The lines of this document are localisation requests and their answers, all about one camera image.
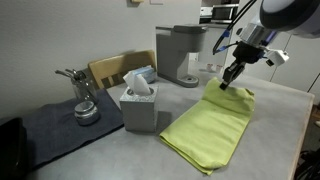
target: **gray tissue box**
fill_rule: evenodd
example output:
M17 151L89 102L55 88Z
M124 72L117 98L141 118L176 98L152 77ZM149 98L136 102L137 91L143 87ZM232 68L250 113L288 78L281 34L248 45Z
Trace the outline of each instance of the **gray tissue box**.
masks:
M158 86L150 85L152 94L139 96L128 87L120 98L124 127L127 131L155 132L158 108Z

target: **dark gray mat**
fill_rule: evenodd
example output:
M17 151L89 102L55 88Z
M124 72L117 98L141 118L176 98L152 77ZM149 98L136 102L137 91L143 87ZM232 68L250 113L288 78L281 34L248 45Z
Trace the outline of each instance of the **dark gray mat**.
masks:
M122 113L110 95L105 90L97 94L101 116L90 126L78 125L74 117L76 99L45 105L23 117L31 168L38 168L123 127Z

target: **wooden chair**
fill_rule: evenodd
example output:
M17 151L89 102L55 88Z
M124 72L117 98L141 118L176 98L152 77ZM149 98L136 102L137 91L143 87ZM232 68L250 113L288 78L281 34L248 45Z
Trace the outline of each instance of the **wooden chair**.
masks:
M128 71L148 65L151 65L154 69L156 68L155 56L152 50L93 61L88 64L88 67L99 89L101 89L124 83L123 76Z

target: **cable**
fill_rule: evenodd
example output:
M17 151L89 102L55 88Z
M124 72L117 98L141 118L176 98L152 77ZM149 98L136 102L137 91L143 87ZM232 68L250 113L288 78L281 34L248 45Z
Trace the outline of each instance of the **cable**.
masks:
M230 35L230 30L233 28L233 26L243 17L243 15L251 8L251 6L256 2L257 0L251 0L247 4L244 5L244 7L239 11L239 13L233 18L231 23L228 25L227 29L224 31L224 33L220 36L216 44L214 45L212 49L213 55L217 53L217 49L223 39L225 37L228 37Z

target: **metal base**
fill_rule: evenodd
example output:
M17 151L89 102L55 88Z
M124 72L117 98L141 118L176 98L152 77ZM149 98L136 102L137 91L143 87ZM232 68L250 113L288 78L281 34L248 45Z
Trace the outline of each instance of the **metal base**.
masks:
M159 77L162 77L164 79L167 79L171 82L174 82L176 84L179 84L180 86L186 87L186 88L194 88L197 87L199 84L199 78L190 74L187 74L185 77L176 79L172 78L163 74L158 73Z

